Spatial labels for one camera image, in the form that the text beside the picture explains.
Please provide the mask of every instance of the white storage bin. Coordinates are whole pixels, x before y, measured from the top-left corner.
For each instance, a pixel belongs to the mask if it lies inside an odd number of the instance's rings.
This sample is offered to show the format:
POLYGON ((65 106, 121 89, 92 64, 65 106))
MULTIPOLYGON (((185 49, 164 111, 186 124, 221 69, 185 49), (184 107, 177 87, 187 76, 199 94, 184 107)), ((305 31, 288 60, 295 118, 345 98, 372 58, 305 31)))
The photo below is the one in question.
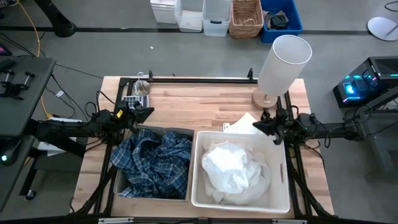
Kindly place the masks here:
POLYGON ((276 146, 274 137, 265 134, 229 134, 216 131, 200 131, 196 138, 195 161, 193 166, 192 204, 196 207, 239 210, 247 212, 287 213, 290 209, 289 182, 285 147, 276 146), (222 205, 207 196, 203 174, 206 172, 201 159, 210 145, 228 141, 250 147, 265 155, 271 170, 271 183, 266 192, 258 200, 249 205, 222 205))
POLYGON ((177 0, 175 17, 181 32, 201 32, 203 0, 177 0))
POLYGON ((231 0, 205 0, 203 30, 205 35, 225 37, 231 22, 231 0))
POLYGON ((156 22, 176 24, 175 6, 177 0, 150 0, 156 22))

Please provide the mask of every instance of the lamp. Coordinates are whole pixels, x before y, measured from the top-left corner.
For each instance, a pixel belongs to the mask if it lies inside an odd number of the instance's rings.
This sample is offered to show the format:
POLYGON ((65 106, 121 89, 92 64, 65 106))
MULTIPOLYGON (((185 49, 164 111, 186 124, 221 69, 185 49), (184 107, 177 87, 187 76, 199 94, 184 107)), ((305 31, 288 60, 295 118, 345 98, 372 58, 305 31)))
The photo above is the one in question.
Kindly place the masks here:
POLYGON ((294 35, 276 38, 259 74, 259 87, 252 95, 254 106, 259 109, 274 106, 277 97, 286 93, 311 56, 311 46, 304 39, 294 35))

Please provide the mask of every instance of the yellow cable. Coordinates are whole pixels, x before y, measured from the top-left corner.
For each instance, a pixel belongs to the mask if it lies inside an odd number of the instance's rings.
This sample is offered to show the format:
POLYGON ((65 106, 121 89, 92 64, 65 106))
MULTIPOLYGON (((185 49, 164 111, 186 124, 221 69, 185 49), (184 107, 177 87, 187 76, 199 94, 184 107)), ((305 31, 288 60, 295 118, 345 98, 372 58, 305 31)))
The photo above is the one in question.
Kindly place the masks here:
MULTIPOLYGON (((39 33, 37 33, 36 26, 35 26, 35 24, 33 23, 32 19, 30 18, 29 14, 26 12, 26 10, 25 10, 25 8, 23 7, 23 5, 19 2, 19 0, 17 0, 17 3, 18 3, 18 5, 21 7, 21 9, 24 11, 24 13, 25 13, 27 19, 30 21, 30 23, 32 24, 33 29, 35 30, 36 38, 37 38, 37 57, 39 57, 39 56, 40 56, 40 38, 39 38, 39 33)), ((41 101, 41 103, 42 103, 42 107, 43 107, 43 110, 44 110, 44 113, 45 113, 47 119, 52 118, 52 115, 51 115, 50 113, 48 113, 47 110, 45 109, 43 96, 40 97, 40 101, 41 101)))

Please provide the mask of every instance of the wooden lamp base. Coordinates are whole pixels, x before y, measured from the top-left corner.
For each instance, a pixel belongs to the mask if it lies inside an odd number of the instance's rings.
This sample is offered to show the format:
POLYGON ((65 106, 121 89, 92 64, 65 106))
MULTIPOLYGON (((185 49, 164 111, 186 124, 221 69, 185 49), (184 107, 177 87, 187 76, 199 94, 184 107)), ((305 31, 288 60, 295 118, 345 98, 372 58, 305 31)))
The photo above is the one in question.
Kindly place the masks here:
POLYGON ((253 105, 259 109, 273 107, 276 104, 277 100, 277 96, 267 95, 264 91, 261 91, 259 89, 255 90, 251 97, 253 105))

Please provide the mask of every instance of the blue bin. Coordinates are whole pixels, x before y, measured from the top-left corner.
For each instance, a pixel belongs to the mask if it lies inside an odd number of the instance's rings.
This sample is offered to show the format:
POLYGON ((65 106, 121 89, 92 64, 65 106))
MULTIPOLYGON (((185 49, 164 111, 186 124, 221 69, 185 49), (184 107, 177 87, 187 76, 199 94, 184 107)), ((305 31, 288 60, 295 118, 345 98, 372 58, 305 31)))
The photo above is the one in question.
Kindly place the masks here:
POLYGON ((264 21, 264 28, 260 33, 263 43, 273 43, 276 38, 282 35, 299 35, 303 32, 303 25, 301 24, 294 0, 261 0, 261 7, 263 11, 269 11, 274 15, 282 10, 289 19, 286 30, 268 30, 267 24, 264 21))

